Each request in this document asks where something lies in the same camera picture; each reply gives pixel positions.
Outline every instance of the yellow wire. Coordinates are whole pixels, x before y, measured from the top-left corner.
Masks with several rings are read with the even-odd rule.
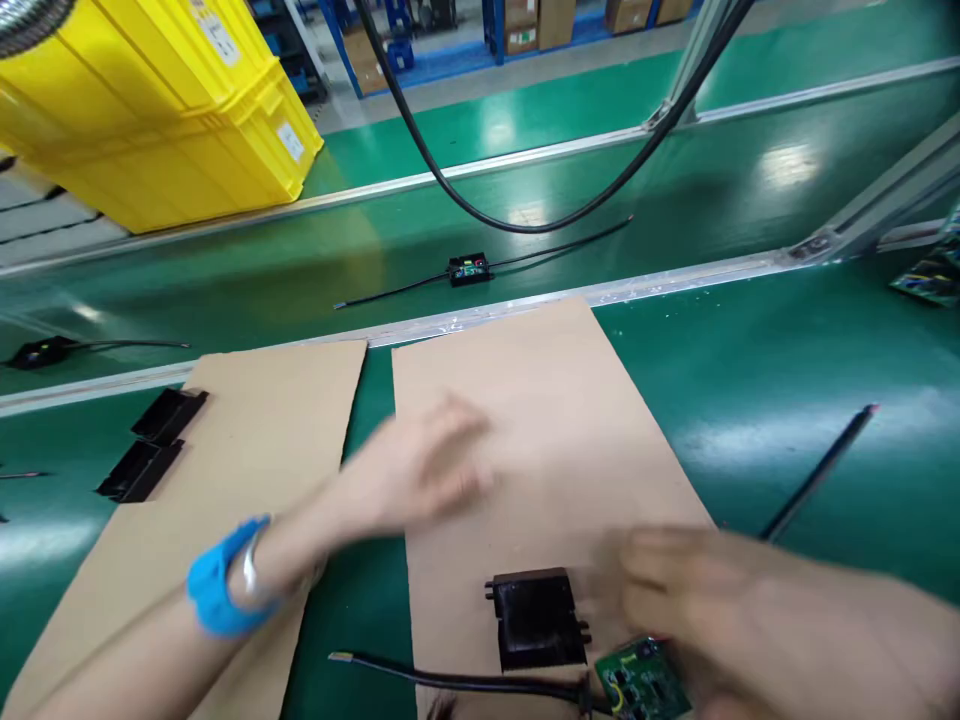
[[[617,691],[617,697],[619,698],[619,699],[617,700],[617,705],[616,705],[616,707],[614,707],[614,708],[611,710],[611,712],[620,712],[620,710],[623,708],[623,703],[626,702],[626,698],[623,697],[623,693],[620,691],[620,688],[619,688],[619,687],[617,687],[617,686],[614,685],[613,683],[610,683],[610,687],[612,687],[614,690]]]

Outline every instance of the brown cardboard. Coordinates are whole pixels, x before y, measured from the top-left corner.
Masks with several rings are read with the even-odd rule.
[[[387,78],[383,75],[383,68],[380,67],[379,63],[374,63],[373,65],[355,65],[353,73],[357,76],[357,84],[360,86],[360,90],[363,91],[364,95],[386,90],[389,87],[389,85],[387,85]]]
[[[279,512],[339,465],[366,344],[330,343],[201,358],[186,387],[210,398],[149,502],[117,508],[7,697],[17,720],[108,638],[179,587],[192,561],[236,528]],[[245,646],[195,718],[275,720],[304,597]],[[112,690],[117,702],[124,692]]]
[[[537,24],[540,0],[504,0],[503,28],[507,32],[517,28],[529,28]]]
[[[630,638],[620,619],[615,548],[643,523],[710,526],[656,420],[583,300],[393,351],[400,417],[448,388],[491,418],[474,451],[500,486],[478,506],[407,534],[417,667],[499,675],[496,619],[484,582],[499,573],[566,567],[596,658]],[[583,667],[532,674],[576,678]],[[420,717],[433,692],[418,689]],[[490,717],[556,718],[555,703],[514,698]]]
[[[351,65],[369,65],[377,61],[370,39],[362,27],[349,28],[343,33],[343,49]]]
[[[641,30],[647,25],[652,0],[607,0],[607,30],[614,35]]]
[[[693,7],[693,0],[660,0],[660,10],[657,12],[657,25],[686,20]]]
[[[507,30],[505,51],[507,55],[519,55],[537,49],[537,26]]]
[[[577,0],[546,0],[540,5],[540,49],[568,45],[573,39]]]

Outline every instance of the green circuit board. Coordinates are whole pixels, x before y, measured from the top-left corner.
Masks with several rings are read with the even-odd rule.
[[[680,678],[653,638],[600,658],[596,669],[618,718],[674,720],[690,710]]]

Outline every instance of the yellow plastic crate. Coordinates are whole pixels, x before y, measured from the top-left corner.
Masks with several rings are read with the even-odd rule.
[[[290,202],[323,140],[274,59],[214,112],[24,156],[136,233]]]
[[[0,60],[0,144],[27,155],[212,111],[273,59],[243,0],[77,0]]]

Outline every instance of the blue wristband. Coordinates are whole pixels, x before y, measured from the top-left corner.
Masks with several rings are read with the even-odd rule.
[[[227,571],[234,557],[246,547],[270,517],[248,520],[216,547],[198,557],[187,575],[187,595],[197,608],[197,619],[213,635],[246,635],[263,625],[280,606],[272,602],[260,610],[242,610],[233,604],[227,587]]]

